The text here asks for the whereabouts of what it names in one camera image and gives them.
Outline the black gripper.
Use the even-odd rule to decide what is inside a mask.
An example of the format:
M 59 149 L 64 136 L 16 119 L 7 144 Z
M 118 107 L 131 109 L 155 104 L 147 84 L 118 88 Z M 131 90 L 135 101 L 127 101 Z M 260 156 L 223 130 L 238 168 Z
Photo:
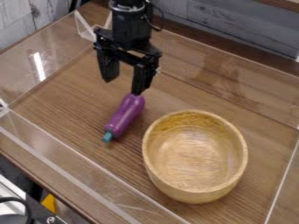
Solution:
M 98 63 L 102 78 L 110 83 L 120 72 L 122 58 L 132 59 L 128 51 L 143 53 L 146 60 L 162 57 L 160 50 L 151 44 L 152 31 L 160 31 L 152 23 L 155 5 L 151 0 L 110 0 L 112 28 L 98 28 Z M 131 93 L 140 95 L 150 87 L 156 75 L 156 66 L 135 66 Z

